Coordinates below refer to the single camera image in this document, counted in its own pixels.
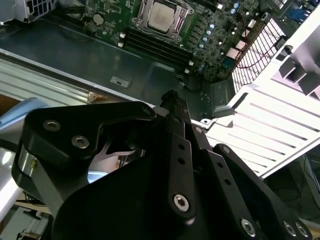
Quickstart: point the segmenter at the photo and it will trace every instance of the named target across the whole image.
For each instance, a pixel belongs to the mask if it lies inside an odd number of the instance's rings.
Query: black plastic part
[[[307,227],[304,229],[308,237],[298,230],[296,223],[303,222],[280,201],[278,196],[259,179],[259,177],[225,144],[217,144],[213,151],[223,156],[232,176],[241,192],[244,201],[255,221],[259,222],[262,231],[269,239],[274,240],[311,240],[312,235]],[[296,236],[292,236],[285,228],[284,222],[291,225]]]
[[[305,225],[228,146],[211,148],[205,133],[191,124],[188,105],[176,92],[165,94],[161,106],[169,111],[165,117],[141,102],[28,114],[22,133],[25,148],[46,165],[42,176],[51,175],[55,190],[69,191],[53,224],[53,240],[312,239]],[[58,121],[61,129],[45,130],[42,124],[48,119]],[[75,135],[85,136],[89,146],[72,146]],[[123,141],[118,138],[121,149],[115,146],[112,151],[121,151],[126,143],[144,149],[144,156],[80,188],[69,170],[83,174],[101,143],[115,136]],[[187,210],[174,203],[176,194],[185,196]],[[252,224],[254,235],[245,231],[242,219]],[[305,227],[308,237],[296,223]]]
[[[12,170],[11,170],[12,177],[15,183],[20,188],[25,190],[27,193],[31,194],[36,199],[42,201],[42,198],[40,196],[39,191],[36,188],[36,185],[28,175],[26,175],[24,172],[21,171],[18,165],[19,158],[17,156],[20,156],[22,141],[19,142],[19,147],[17,145],[15,146],[16,146],[16,154],[15,154],[16,157],[14,158],[14,161],[12,164]]]
[[[71,174],[70,170],[82,173],[101,150],[99,146],[103,145],[99,145],[99,138],[105,140],[108,137],[104,133],[121,136],[126,131],[124,125],[132,127],[135,122],[148,122],[155,118],[154,111],[143,102],[36,109],[25,118],[22,141],[29,153],[56,170],[68,171],[68,174]],[[57,121],[61,129],[46,130],[43,127],[46,120]],[[73,146],[74,136],[86,137],[89,146],[85,149]]]
[[[18,145],[7,140],[0,139],[0,148],[10,150],[11,152],[16,153],[16,155],[20,154],[20,148],[18,147]],[[31,178],[25,175],[20,170],[17,159],[14,159],[13,161],[11,174],[14,181],[20,188],[24,189],[26,192],[33,195],[35,198],[41,199],[40,194],[36,189],[35,184],[32,182]]]

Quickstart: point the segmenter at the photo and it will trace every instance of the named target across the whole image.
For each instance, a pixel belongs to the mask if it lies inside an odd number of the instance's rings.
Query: cpu socket
[[[136,27],[179,41],[180,30],[194,10],[183,0],[142,0]]]

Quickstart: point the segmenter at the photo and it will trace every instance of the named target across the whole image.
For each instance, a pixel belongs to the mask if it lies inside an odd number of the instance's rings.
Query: motherboard
[[[257,9],[257,0],[87,0],[85,24],[103,41],[211,82],[243,52]]]

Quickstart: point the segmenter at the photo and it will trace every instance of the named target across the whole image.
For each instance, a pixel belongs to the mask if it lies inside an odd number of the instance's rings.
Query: black robotic arm
[[[88,184],[96,156],[144,156]],[[311,240],[308,228],[225,144],[212,148],[174,91],[161,108],[124,102],[37,109],[12,175],[47,204],[53,240]]]

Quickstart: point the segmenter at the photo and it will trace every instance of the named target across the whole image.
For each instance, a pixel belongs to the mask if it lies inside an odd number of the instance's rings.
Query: sticker
[[[110,81],[111,83],[114,83],[114,84],[117,84],[117,85],[119,85],[119,86],[121,86],[121,87],[124,87],[124,88],[128,88],[129,87],[129,84],[130,84],[130,82],[128,82],[128,81],[125,81],[125,80],[122,80],[122,79],[120,79],[120,78],[118,78],[118,77],[116,77],[116,76],[113,76],[112,78],[111,78],[111,81]]]

